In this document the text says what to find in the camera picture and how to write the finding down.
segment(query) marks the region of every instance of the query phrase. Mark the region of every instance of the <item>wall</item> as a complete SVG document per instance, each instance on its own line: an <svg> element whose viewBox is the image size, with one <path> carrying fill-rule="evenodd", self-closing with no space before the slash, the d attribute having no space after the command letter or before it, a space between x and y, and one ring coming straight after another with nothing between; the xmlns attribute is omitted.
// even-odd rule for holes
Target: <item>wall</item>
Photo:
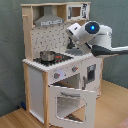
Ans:
<svg viewBox="0 0 128 128"><path fill-rule="evenodd" d="M92 2L90 19L113 28L114 47L127 44L127 0L81 0ZM25 101L22 59L25 58L20 4L60 2L60 0L0 0L0 116ZM127 56L104 61L103 78L127 86Z"/></svg>
<svg viewBox="0 0 128 128"><path fill-rule="evenodd" d="M113 29L113 47L128 45L127 11L128 0L92 0L90 19ZM127 55L106 58L103 79L128 88L127 64Z"/></svg>

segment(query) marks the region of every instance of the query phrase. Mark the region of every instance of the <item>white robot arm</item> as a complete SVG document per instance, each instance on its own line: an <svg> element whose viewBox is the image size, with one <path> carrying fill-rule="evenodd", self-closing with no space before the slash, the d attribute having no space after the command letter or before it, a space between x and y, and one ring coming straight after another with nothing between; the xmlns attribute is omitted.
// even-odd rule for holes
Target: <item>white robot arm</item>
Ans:
<svg viewBox="0 0 128 128"><path fill-rule="evenodd" d="M91 52L97 58L128 54L128 46L112 48L112 29L95 21L87 22L82 26L75 23L68 27L66 32L83 54Z"/></svg>

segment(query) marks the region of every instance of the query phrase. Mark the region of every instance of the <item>cooking pot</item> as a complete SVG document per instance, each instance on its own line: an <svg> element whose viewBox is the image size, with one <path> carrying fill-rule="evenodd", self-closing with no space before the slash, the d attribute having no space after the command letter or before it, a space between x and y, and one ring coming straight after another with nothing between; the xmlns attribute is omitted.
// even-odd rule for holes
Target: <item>cooking pot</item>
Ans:
<svg viewBox="0 0 128 128"><path fill-rule="evenodd" d="M42 61L53 61L55 60L55 52L54 51L41 51L40 57Z"/></svg>

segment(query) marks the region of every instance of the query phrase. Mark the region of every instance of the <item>burner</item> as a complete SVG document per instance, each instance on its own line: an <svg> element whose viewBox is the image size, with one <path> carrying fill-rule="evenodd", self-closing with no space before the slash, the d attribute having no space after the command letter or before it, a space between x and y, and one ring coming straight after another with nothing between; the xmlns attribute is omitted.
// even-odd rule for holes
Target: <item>burner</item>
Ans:
<svg viewBox="0 0 128 128"><path fill-rule="evenodd" d="M60 54L60 53L56 53L56 56L61 56L61 58L57 57L57 58L55 58L54 61L42 61L41 58L36 58L36 59L34 59L34 62L40 63L40 64L42 64L46 67L49 67L49 66L52 66L54 64L58 64L58 63L73 59L73 57L63 55L63 54Z"/></svg>

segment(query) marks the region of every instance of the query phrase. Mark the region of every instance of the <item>wooden toy kitchen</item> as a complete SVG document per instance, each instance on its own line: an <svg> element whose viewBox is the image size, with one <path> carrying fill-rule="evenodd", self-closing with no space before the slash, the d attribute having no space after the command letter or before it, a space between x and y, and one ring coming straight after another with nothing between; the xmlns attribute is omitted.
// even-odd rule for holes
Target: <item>wooden toy kitchen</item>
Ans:
<svg viewBox="0 0 128 128"><path fill-rule="evenodd" d="M22 4L27 111L44 124L94 128L103 61L83 55L65 30L89 20L90 2Z"/></svg>

